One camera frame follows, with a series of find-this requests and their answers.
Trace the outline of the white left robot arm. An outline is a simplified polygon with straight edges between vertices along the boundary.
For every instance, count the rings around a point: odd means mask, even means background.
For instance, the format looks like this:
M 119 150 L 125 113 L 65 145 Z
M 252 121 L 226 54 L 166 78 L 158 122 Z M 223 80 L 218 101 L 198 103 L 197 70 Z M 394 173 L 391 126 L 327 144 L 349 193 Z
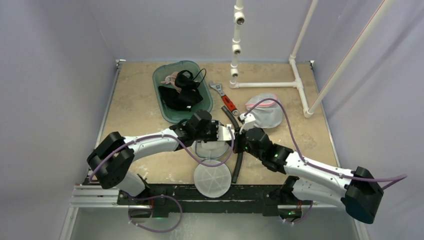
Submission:
M 97 181 L 103 189 L 118 188 L 138 205 L 149 199 L 147 182 L 129 171 L 133 162 L 163 152 L 187 150 L 194 142 L 229 143 L 234 146 L 231 125 L 213 120 L 206 110 L 199 110 L 177 124 L 142 136 L 122 136 L 112 132 L 92 151 L 87 163 L 92 170 L 90 182 Z

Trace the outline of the small pink-zip mesh bag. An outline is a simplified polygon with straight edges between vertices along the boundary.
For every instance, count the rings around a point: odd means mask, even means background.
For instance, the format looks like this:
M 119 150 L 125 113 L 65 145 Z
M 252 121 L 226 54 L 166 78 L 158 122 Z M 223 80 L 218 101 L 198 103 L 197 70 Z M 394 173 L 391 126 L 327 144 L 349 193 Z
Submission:
M 250 110 L 256 103 L 267 98 L 272 98 L 280 102 L 278 96 L 274 93 L 261 93 L 247 101 L 245 108 Z M 262 129 L 275 128 L 283 121 L 283 111 L 273 100 L 263 101 L 251 111 L 251 114 L 255 117 L 254 126 Z

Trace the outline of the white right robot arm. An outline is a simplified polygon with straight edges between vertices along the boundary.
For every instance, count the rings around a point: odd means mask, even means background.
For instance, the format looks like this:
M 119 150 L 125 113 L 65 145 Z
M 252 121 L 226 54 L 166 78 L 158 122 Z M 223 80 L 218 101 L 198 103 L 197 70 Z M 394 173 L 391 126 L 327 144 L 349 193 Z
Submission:
M 321 202 L 345 209 L 349 216 L 362 223 L 375 221 L 384 190 L 368 169 L 338 168 L 300 156 L 297 151 L 272 142 L 258 127 L 237 128 L 234 137 L 236 153 L 248 153 L 268 170 L 294 180 L 280 191 L 284 202 Z

